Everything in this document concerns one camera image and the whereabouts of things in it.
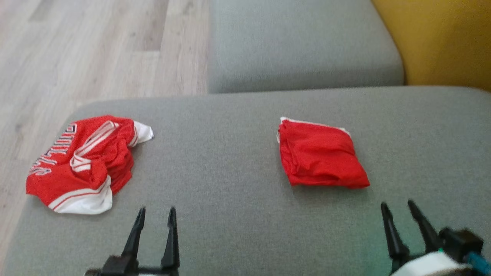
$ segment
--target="laminate flooring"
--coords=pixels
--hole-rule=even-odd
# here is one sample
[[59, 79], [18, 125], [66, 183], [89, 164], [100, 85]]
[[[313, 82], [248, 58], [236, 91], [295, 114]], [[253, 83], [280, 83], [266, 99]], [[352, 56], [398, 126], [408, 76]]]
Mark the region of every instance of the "laminate flooring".
[[25, 178], [94, 101], [206, 93], [208, 0], [0, 0], [0, 271]]

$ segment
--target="white stripe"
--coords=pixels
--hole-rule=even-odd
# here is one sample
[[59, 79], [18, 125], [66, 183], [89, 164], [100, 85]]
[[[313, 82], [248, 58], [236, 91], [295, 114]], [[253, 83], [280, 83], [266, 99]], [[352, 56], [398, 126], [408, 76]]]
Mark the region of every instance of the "white stripe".
[[96, 141], [97, 139], [99, 139], [100, 137], [102, 137], [102, 135], [105, 132], [110, 131], [111, 129], [114, 130], [118, 126], [119, 125], [116, 124], [116, 123], [113, 123], [111, 121], [106, 121], [91, 136], [89, 136], [89, 138], [87, 138], [87, 140], [83, 143], [83, 145], [80, 148], [78, 148], [75, 152], [76, 153], [80, 153], [81, 151], [85, 150], [89, 145], [92, 144], [93, 141]]
[[90, 141], [90, 145], [86, 146], [85, 148], [79, 148], [75, 151], [75, 154], [78, 156], [84, 156], [87, 154], [89, 151], [91, 151], [95, 146], [97, 146], [100, 142], [104, 141], [109, 135], [111, 135], [114, 132], [115, 129], [109, 130], [105, 135], [97, 138], [96, 140]]
[[133, 122], [137, 132], [136, 143], [134, 145], [147, 142], [154, 137], [151, 127], [137, 121], [133, 121]]
[[90, 164], [86, 164], [86, 165], [82, 165], [82, 166], [78, 166], [78, 167], [72, 167], [72, 171], [81, 172], [84, 170], [90, 170], [90, 167], [91, 167]]
[[131, 139], [131, 142], [128, 144], [128, 147], [134, 147], [135, 146], [134, 144], [136, 143], [136, 141], [138, 141], [138, 139], [137, 139], [138, 138], [138, 132], [136, 131], [135, 126], [133, 126], [133, 131], [135, 132], [135, 134], [133, 135], [133, 139]]
[[109, 177], [109, 175], [106, 177], [106, 180], [104, 181], [104, 183], [99, 187], [97, 188], [97, 190], [93, 190], [93, 189], [90, 189], [90, 188], [85, 188], [85, 189], [80, 189], [80, 190], [75, 190], [75, 191], [71, 191], [71, 192], [68, 192], [68, 193], [65, 193], [65, 194], [62, 194], [61, 196], [59, 196], [57, 199], [53, 200], [49, 205], [48, 207], [50, 209], [53, 209], [54, 207], [56, 207], [60, 202], [64, 201], [65, 199], [71, 197], [71, 196], [74, 196], [74, 195], [78, 195], [78, 194], [84, 194], [84, 193], [98, 193], [102, 190], [102, 188], [107, 185], [109, 183], [109, 185], [111, 184], [111, 178]]
[[78, 156], [76, 154], [74, 154], [72, 156], [72, 159], [70, 159], [70, 166], [72, 168], [76, 167], [76, 166], [84, 165], [84, 164], [90, 164], [90, 159], [86, 159], [86, 158]]
[[98, 193], [80, 194], [66, 198], [53, 211], [57, 213], [72, 213], [96, 215], [112, 207], [111, 179], [108, 177]]
[[294, 123], [304, 123], [304, 124], [309, 124], [309, 125], [316, 125], [316, 126], [323, 126], [323, 127], [328, 127], [328, 128], [335, 128], [335, 129], [344, 131], [346, 134], [348, 134], [351, 137], [351, 134], [345, 128], [337, 128], [337, 127], [328, 126], [328, 125], [324, 125], [324, 124], [318, 124], [318, 123], [312, 123], [312, 122], [306, 122], [306, 121], [298, 121], [298, 120], [293, 120], [293, 119], [290, 119], [290, 118], [287, 118], [287, 117], [281, 117], [280, 120], [281, 120], [281, 122], [283, 122], [283, 121], [286, 120], [286, 121], [290, 121], [290, 122], [294, 122]]
[[104, 122], [96, 131], [94, 131], [88, 138], [85, 140], [83, 143], [84, 145], [89, 144], [91, 140], [94, 140], [98, 138], [98, 136], [102, 135], [104, 132], [108, 131], [109, 129], [114, 128], [114, 124], [111, 121], [106, 121]]

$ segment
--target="gray upholstery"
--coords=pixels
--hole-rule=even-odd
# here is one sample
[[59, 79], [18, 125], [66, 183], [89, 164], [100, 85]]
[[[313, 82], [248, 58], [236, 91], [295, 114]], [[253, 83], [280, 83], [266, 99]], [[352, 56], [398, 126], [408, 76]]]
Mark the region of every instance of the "gray upholstery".
[[370, 0], [212, 0], [209, 92], [402, 85]]
[[[147, 207], [139, 259], [157, 265], [177, 207], [181, 275], [386, 275], [380, 203], [404, 241], [424, 249], [406, 205], [435, 227], [469, 227], [491, 257], [491, 94], [461, 87], [383, 87], [101, 102], [153, 127], [133, 178], [97, 216], [60, 215], [30, 197], [6, 276], [82, 275], [119, 254]], [[279, 161], [281, 116], [350, 131], [371, 186], [291, 187]]]

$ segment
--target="folded red shorts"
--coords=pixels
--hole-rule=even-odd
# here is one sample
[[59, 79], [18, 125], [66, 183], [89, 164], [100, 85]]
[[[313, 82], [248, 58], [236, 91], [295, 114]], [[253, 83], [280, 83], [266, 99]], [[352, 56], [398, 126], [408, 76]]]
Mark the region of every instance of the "folded red shorts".
[[111, 115], [68, 125], [32, 165], [27, 194], [58, 213], [100, 214], [131, 178], [129, 148], [153, 137], [149, 126]]
[[281, 163], [292, 186], [359, 189], [370, 185], [345, 129], [282, 117], [277, 138]]

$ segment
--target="black plastic mount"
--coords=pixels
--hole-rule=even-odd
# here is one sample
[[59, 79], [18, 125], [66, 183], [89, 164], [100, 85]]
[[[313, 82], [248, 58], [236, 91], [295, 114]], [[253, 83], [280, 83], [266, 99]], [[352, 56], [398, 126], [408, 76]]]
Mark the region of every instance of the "black plastic mount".
[[394, 217], [389, 207], [385, 202], [382, 202], [382, 220], [387, 239], [387, 249], [389, 251], [389, 257], [392, 259], [391, 274], [407, 262], [434, 251], [443, 250], [448, 256], [459, 263], [466, 262], [465, 258], [470, 252], [481, 254], [484, 241], [471, 231], [464, 229], [454, 232], [450, 228], [444, 228], [437, 234], [414, 201], [409, 200], [408, 206], [413, 219], [419, 225], [419, 230], [423, 236], [426, 248], [424, 253], [409, 254], [408, 247], [402, 242], [401, 236], [394, 225]]
[[164, 256], [160, 267], [141, 268], [138, 265], [137, 255], [140, 242], [140, 234], [145, 224], [145, 208], [142, 207], [136, 216], [135, 223], [131, 229], [126, 245], [121, 256], [110, 256], [101, 269], [88, 270], [86, 276], [136, 276], [139, 274], [150, 275], [178, 275], [180, 266], [179, 242], [177, 238], [177, 216], [176, 208], [172, 207], [169, 212], [167, 227], [169, 234], [165, 246]]

